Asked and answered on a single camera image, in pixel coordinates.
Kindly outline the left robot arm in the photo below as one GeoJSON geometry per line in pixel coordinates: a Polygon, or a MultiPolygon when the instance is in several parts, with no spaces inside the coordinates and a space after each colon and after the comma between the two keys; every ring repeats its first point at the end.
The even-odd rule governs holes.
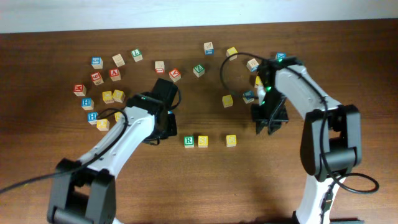
{"type": "Polygon", "coordinates": [[[141,143],[158,145],[177,134],[173,82],[158,79],[149,92],[134,95],[103,139],[77,161],[62,159],[55,170],[49,223],[119,223],[116,178],[141,143]]]}

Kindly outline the green R block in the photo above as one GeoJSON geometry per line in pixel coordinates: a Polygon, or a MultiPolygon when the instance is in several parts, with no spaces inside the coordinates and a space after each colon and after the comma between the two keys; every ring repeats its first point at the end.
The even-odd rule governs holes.
{"type": "Polygon", "coordinates": [[[185,136],[183,140],[185,148],[195,147],[194,136],[185,136]]]}

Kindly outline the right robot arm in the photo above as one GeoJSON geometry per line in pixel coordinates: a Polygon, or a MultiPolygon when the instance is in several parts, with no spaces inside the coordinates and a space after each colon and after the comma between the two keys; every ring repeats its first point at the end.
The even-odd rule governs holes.
{"type": "Polygon", "coordinates": [[[361,118],[357,107],[342,105],[310,77],[295,57],[262,59],[257,74],[263,84],[252,105],[256,132],[273,134],[289,118],[290,101],[304,120],[300,160],[307,173],[305,190],[293,223],[329,223],[339,189],[357,191],[344,184],[362,160],[361,118]]]}

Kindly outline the yellow S block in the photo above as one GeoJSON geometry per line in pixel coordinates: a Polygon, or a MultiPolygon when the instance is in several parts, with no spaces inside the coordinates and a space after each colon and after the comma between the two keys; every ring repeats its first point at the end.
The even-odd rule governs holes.
{"type": "Polygon", "coordinates": [[[235,147],[237,145],[237,137],[235,134],[226,136],[226,146],[227,147],[235,147]]]}
{"type": "Polygon", "coordinates": [[[208,136],[198,136],[198,147],[208,147],[208,136]]]}

